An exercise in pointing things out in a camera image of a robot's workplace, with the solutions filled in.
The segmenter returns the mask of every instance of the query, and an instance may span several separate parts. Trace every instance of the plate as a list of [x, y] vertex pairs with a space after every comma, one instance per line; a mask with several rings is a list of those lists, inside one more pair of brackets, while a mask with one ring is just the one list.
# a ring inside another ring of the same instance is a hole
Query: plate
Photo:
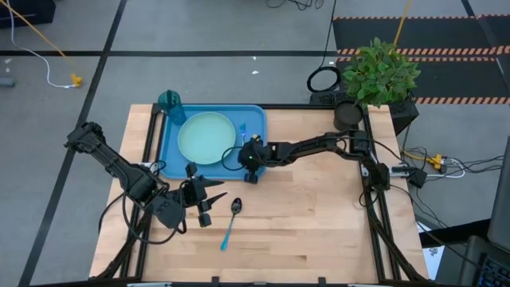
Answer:
[[223, 152], [233, 147], [236, 141], [232, 122], [217, 112], [202, 112], [192, 116], [178, 133], [177, 144], [181, 154], [197, 164], [217, 163], [222, 160]]

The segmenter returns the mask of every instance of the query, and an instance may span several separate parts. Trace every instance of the black pot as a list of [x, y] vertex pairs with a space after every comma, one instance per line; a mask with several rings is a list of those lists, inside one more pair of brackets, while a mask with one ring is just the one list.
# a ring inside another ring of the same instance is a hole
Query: black pot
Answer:
[[390, 103], [389, 106], [391, 121], [393, 121], [393, 128], [397, 136], [419, 116], [412, 96], [408, 96], [403, 101]]
[[353, 100], [342, 100], [335, 106], [333, 124], [339, 131], [356, 128], [363, 118], [363, 109]]

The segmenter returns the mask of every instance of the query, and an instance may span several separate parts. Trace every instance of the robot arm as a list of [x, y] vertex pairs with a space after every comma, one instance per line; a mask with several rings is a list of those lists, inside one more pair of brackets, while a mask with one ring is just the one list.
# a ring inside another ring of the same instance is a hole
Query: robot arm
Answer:
[[226, 194], [207, 199], [206, 187], [223, 182], [196, 175], [197, 167], [194, 163], [186, 167], [188, 179], [178, 190], [170, 191], [170, 185], [154, 175], [148, 167], [129, 163], [109, 147], [99, 124], [84, 123], [76, 128], [68, 135], [65, 147], [92, 155], [110, 175], [119, 178], [120, 186], [134, 204], [141, 210], [155, 214], [164, 226], [171, 229], [178, 229], [181, 222], [185, 223], [185, 208], [191, 206], [198, 208], [200, 226], [210, 225], [210, 216], [206, 212]]
[[370, 151], [364, 131], [326, 132], [298, 143], [269, 142], [265, 146], [260, 136], [252, 137], [239, 151], [237, 161], [248, 170], [245, 181], [257, 183], [255, 174], [260, 167], [283, 167], [307, 155], [323, 151], [334, 152], [343, 159], [357, 160], [366, 168], [369, 184], [379, 191], [390, 189], [390, 172], [384, 163], [378, 163]]

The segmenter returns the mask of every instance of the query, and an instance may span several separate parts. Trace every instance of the metal spoon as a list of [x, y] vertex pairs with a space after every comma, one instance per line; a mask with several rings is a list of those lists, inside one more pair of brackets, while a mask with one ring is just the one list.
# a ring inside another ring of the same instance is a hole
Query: metal spoon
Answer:
[[232, 201], [232, 205], [230, 206], [230, 210], [232, 211], [232, 219], [230, 219], [229, 229], [226, 231], [225, 239], [223, 239], [222, 251], [225, 251], [226, 247], [229, 244], [229, 236], [230, 236], [230, 230], [232, 229], [233, 218], [236, 216], [236, 214], [241, 212], [241, 208], [242, 208], [241, 199], [240, 198], [234, 199]]

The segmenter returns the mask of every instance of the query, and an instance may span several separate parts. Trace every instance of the hazard tape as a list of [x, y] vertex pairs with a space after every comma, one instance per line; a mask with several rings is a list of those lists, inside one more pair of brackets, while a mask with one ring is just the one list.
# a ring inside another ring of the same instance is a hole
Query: hazard tape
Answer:
[[[338, 57], [336, 59], [337, 62], [345, 62], [350, 61], [351, 57]], [[409, 57], [409, 61], [412, 62], [486, 62], [486, 61], [496, 61], [493, 57]]]
[[[338, 20], [352, 20], [352, 19], [373, 19], [373, 20], [390, 20], [390, 19], [401, 19], [400, 16], [338, 16], [334, 17], [333, 21]], [[475, 19], [475, 16], [410, 16], [406, 19]]]
[[416, 104], [510, 104], [510, 97], [419, 97]]
[[[396, 49], [397, 53], [402, 55], [442, 55], [442, 56], [483, 56], [483, 55], [501, 55], [510, 53], [510, 45], [492, 47], [492, 48], [405, 48]], [[359, 49], [339, 49], [336, 51], [340, 55], [356, 55]]]
[[483, 17], [508, 17], [510, 14], [481, 14], [477, 15], [477, 19], [483, 18]]

